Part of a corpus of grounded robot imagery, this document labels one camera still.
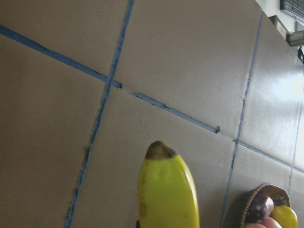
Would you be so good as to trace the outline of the purple eggplant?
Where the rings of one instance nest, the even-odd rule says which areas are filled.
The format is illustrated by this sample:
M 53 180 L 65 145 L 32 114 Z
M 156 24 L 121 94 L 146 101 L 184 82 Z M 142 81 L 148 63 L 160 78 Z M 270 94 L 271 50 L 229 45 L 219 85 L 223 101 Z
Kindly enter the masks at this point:
M 273 200 L 259 192 L 252 200 L 246 215 L 246 223 L 261 223 L 268 219 L 274 209 Z

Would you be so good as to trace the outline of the brown wicker basket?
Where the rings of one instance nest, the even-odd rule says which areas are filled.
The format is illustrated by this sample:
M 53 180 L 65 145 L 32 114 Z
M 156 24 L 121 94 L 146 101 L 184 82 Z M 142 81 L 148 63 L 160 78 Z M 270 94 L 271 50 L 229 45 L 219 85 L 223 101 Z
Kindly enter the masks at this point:
M 291 206 L 289 195 L 285 189 L 274 184 L 263 183 L 255 189 L 245 192 L 236 199 L 236 203 L 232 207 L 233 216 L 231 225 L 229 226 L 230 228 L 243 228 L 245 226 L 249 207 L 259 193 L 264 193 L 269 196 L 275 206 Z

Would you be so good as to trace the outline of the yellow banana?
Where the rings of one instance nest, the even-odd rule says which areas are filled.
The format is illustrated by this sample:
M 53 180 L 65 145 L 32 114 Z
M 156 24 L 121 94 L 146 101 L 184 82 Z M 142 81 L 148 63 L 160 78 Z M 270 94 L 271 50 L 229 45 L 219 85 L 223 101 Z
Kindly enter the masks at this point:
M 138 228 L 198 228 L 195 183 L 183 160 L 161 141 L 147 149 L 137 182 Z
M 276 220 L 283 228 L 297 228 L 297 214 L 288 206 L 275 206 L 271 218 Z

